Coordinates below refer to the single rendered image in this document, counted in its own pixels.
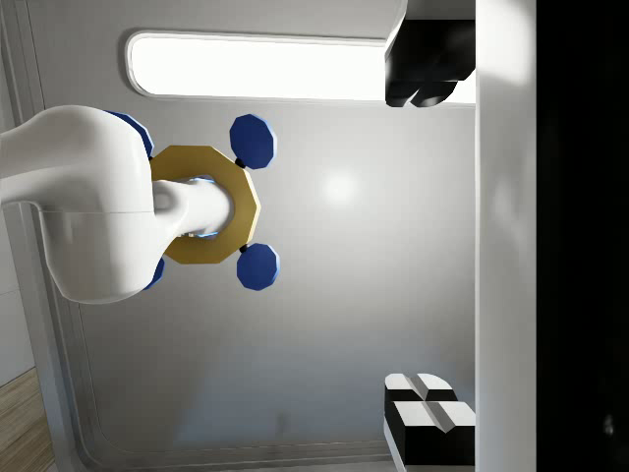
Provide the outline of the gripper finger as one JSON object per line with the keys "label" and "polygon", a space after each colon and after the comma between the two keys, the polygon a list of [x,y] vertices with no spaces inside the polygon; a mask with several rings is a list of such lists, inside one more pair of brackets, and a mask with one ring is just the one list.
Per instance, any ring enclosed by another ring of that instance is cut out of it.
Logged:
{"label": "gripper finger", "polygon": [[442,378],[385,378],[383,431],[397,472],[475,472],[475,428],[475,412]]}
{"label": "gripper finger", "polygon": [[405,19],[385,55],[385,103],[438,105],[475,69],[475,21]]}

